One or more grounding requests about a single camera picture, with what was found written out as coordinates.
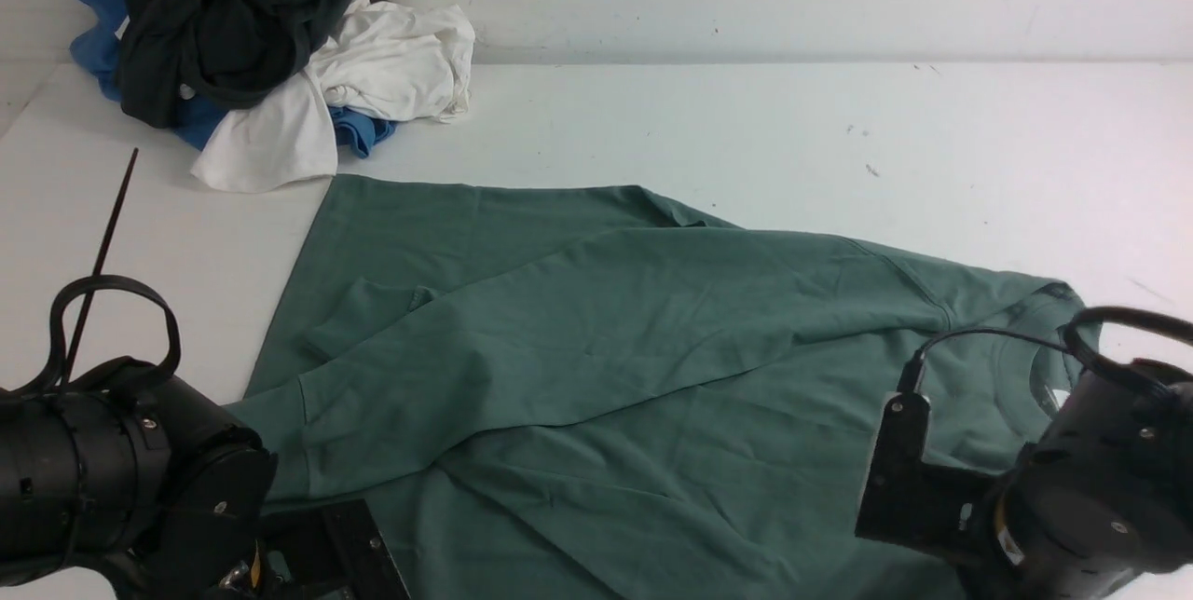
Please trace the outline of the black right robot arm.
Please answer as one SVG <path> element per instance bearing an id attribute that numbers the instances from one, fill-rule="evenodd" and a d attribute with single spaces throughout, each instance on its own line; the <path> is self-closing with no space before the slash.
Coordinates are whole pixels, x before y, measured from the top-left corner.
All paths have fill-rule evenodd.
<path id="1" fill-rule="evenodd" d="M 973 528 L 988 561 L 970 599 L 1104 599 L 1189 565 L 1189 373 L 1135 360 L 1160 403 L 1084 371 L 1038 443 L 995 483 Z"/>

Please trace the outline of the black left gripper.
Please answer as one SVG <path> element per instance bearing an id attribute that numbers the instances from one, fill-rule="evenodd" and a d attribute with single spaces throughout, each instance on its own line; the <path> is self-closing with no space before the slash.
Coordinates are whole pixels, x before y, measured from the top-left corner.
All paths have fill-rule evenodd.
<path id="1" fill-rule="evenodd" d="M 116 382 L 112 412 L 117 596 L 200 596 L 251 556 L 277 460 L 254 429 L 177 376 Z"/>

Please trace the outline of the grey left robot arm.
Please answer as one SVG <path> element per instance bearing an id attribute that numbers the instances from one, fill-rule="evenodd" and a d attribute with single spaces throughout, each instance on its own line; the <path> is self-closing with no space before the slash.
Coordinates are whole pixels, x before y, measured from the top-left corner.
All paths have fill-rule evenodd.
<path id="1" fill-rule="evenodd" d="M 4 586 L 84 567 L 119 599 L 204 599 L 251 565 L 277 457 L 179 376 L 104 361 L 4 406 Z"/>

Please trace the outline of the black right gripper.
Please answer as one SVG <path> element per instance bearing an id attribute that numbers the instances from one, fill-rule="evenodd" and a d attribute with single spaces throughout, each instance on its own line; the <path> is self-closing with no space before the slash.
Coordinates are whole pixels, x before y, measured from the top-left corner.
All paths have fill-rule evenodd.
<path id="1" fill-rule="evenodd" d="M 1160 439 L 1031 450 L 990 507 L 970 599 L 1106 599 L 1189 565 L 1189 453 Z"/>

